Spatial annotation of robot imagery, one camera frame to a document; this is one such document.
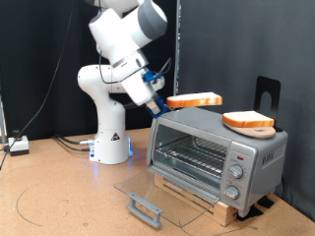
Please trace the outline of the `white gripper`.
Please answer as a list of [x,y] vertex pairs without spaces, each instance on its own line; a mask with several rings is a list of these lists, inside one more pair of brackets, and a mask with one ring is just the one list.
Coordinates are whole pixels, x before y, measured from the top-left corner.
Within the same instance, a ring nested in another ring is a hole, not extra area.
[[158,109],[158,106],[156,102],[152,100],[155,91],[151,87],[151,84],[144,79],[144,76],[148,72],[149,70],[147,68],[141,69],[123,80],[121,85],[124,87],[132,101],[138,106],[146,103],[151,110],[156,110]]

